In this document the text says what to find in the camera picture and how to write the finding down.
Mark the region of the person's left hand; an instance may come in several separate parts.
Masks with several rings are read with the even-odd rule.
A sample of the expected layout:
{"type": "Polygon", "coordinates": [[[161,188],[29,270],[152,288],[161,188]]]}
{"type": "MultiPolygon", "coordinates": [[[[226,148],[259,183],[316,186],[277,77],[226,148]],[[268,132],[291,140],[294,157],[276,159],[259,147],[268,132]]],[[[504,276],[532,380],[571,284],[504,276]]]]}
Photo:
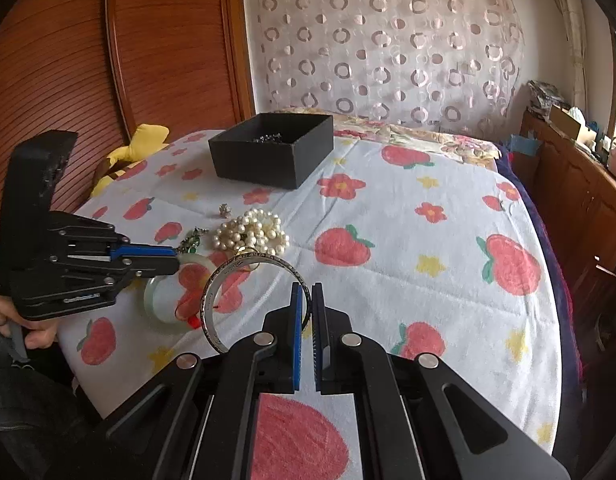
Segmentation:
{"type": "Polygon", "coordinates": [[[0,334],[5,337],[11,336],[11,326],[14,324],[28,330],[24,343],[29,350],[49,348],[58,332],[58,320],[41,322],[24,320],[18,314],[11,299],[0,296],[0,334]]]}

